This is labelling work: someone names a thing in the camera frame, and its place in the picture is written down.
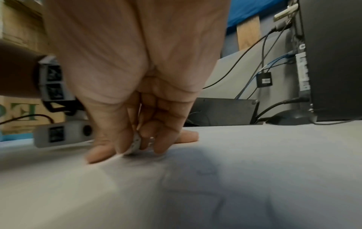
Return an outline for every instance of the black adapter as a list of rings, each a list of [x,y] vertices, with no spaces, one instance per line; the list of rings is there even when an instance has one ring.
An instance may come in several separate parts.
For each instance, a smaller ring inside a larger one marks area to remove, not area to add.
[[[271,72],[261,72],[256,75],[256,86],[258,88],[270,87],[273,85]]]

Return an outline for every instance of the white label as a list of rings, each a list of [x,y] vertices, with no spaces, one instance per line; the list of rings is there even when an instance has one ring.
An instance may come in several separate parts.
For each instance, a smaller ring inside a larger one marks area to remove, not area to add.
[[[272,81],[270,79],[262,79],[261,83],[265,84],[265,83],[271,83]]]

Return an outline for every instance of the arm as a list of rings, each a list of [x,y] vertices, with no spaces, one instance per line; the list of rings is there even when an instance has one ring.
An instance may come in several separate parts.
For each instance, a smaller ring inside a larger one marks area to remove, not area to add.
[[[0,95],[40,98],[35,82],[43,56],[0,40]]]

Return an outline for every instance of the black round hole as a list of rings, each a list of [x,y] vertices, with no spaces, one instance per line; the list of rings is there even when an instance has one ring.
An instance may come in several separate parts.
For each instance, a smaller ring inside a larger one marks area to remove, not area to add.
[[[85,135],[85,136],[90,136],[91,134],[92,134],[92,127],[90,126],[90,125],[86,125],[86,126],[84,126],[83,127],[83,134]]]

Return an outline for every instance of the table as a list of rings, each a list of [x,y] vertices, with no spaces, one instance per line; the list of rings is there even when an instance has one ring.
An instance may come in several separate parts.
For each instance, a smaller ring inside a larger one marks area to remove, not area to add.
[[[1,227],[362,227],[362,121],[192,130],[166,155],[94,165],[89,143],[1,144]]]

